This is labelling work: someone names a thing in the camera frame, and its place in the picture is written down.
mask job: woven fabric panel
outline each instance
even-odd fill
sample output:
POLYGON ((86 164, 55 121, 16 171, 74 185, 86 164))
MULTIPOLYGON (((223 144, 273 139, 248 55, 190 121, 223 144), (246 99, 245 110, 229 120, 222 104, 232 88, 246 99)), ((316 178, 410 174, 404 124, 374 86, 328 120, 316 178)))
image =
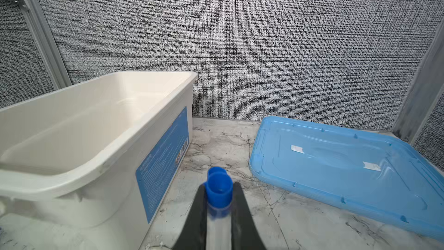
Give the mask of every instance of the woven fabric panel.
POLYGON ((425 158, 444 170, 444 94, 436 103, 413 146, 425 158))
POLYGON ((74 83, 191 70, 193 115, 391 130, 444 0, 40 0, 74 83))
POLYGON ((54 90, 16 3, 0 0, 0 108, 54 90))

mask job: blue plastic object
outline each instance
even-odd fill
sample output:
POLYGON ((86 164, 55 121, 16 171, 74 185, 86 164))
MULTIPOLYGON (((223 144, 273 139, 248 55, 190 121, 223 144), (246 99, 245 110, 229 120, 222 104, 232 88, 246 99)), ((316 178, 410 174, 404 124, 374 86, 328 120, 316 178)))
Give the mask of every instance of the blue plastic object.
POLYGON ((223 168, 212 167, 208 171, 205 182, 208 203, 216 209, 223 209, 230 205, 233 197, 233 181, 223 168))
POLYGON ((444 178, 397 138, 266 117, 250 169, 263 182, 444 241, 444 178))

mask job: white tape piece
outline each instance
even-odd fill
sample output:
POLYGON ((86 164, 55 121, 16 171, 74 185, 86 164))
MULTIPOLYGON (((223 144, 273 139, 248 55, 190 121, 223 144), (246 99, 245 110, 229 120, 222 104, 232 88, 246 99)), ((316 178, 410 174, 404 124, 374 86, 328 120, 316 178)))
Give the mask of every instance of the white tape piece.
POLYGON ((374 171, 381 171, 381 167, 379 167, 378 164, 374 164, 374 163, 369 163, 369 162, 365 162, 364 163, 364 168, 365 169, 370 169, 370 170, 374 170, 374 171))
POLYGON ((291 150, 298 152, 298 153, 304 153, 304 151, 302 150, 302 147, 298 147, 295 145, 291 145, 291 150))

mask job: marble tabletop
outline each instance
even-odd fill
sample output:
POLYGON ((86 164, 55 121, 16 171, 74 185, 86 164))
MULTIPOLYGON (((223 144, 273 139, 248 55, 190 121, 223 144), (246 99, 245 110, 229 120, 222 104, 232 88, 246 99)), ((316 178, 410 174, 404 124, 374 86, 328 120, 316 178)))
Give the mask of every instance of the marble tabletop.
POLYGON ((432 238, 299 196, 254 178, 248 160, 257 122, 193 118, 193 139, 141 250, 171 248, 212 166, 241 183, 268 250, 444 249, 432 238))

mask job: storage container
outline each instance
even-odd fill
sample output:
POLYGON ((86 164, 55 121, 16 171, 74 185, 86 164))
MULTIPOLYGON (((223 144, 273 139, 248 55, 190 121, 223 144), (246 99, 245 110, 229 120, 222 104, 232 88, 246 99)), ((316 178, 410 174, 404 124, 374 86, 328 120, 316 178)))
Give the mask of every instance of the storage container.
POLYGON ((117 72, 0 109, 0 212, 138 249, 190 144, 196 78, 117 72))

